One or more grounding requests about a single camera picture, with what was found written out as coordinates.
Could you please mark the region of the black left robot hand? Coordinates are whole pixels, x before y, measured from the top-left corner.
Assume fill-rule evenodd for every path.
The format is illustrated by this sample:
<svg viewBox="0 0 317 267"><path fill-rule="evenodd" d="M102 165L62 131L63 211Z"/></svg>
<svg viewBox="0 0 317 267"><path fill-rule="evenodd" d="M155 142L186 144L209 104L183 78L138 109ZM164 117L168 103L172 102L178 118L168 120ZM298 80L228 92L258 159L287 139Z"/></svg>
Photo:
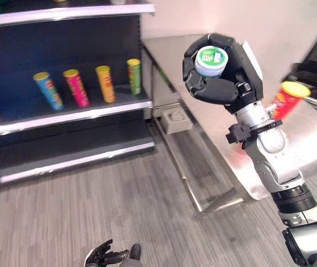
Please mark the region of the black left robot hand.
<svg viewBox="0 0 317 267"><path fill-rule="evenodd" d="M130 250L111 251L113 239L102 243L98 247L90 250L86 255L84 266L106 267L119 264L119 266L137 266L142 267L140 261L142 248L140 244L135 243Z"/></svg>

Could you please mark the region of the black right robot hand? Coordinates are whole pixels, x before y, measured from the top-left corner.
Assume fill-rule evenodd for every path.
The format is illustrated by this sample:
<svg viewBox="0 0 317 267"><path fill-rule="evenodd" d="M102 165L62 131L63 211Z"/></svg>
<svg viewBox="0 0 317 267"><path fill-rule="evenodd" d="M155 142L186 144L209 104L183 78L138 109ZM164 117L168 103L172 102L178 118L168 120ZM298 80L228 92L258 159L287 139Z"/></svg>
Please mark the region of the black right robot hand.
<svg viewBox="0 0 317 267"><path fill-rule="evenodd" d="M222 74L213 77L201 74L195 62L204 47L220 48L227 59ZM182 76L192 97L218 105L235 113L264 97L262 71L247 42L239 44L234 38L217 33L196 40L184 53Z"/></svg>

